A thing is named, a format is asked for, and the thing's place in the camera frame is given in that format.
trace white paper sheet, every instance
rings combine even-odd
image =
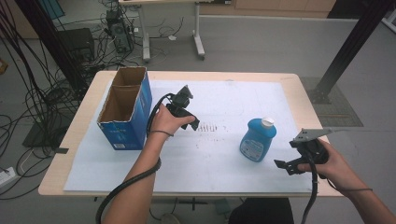
[[[200,121],[178,130],[163,147],[155,192],[163,193],[300,193],[310,192],[309,174],[288,175],[274,160],[301,155],[289,141],[297,130],[280,83],[239,81],[150,81],[153,105],[166,93],[189,85],[187,109]],[[99,104],[73,162],[64,190],[111,191],[129,172],[139,151],[116,151],[96,124]],[[247,159],[239,144],[251,119],[271,117],[277,134],[262,162]]]

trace blue cardboard box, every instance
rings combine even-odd
[[[120,68],[108,91],[97,124],[116,150],[141,150],[151,109],[146,67]]]

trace hand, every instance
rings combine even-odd
[[[160,105],[158,113],[154,116],[151,123],[151,131],[164,131],[170,134],[174,134],[178,128],[184,124],[188,124],[195,121],[194,116],[187,116],[184,118],[174,117],[169,110],[163,105]]]
[[[320,140],[320,143],[327,149],[329,159],[324,164],[317,164],[319,174],[325,175],[337,189],[365,189],[367,186],[349,167],[344,157],[329,143]],[[299,164],[298,169],[310,172],[309,164]]]

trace white bottle cap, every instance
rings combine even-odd
[[[262,126],[264,128],[271,128],[272,126],[274,126],[275,121],[271,118],[265,117],[262,119]]]

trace power strip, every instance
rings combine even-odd
[[[6,171],[3,171],[0,173],[0,188],[2,188],[4,185],[8,184],[9,182],[13,181],[14,179],[18,178],[15,175],[14,168],[9,167],[7,169],[8,173]]]

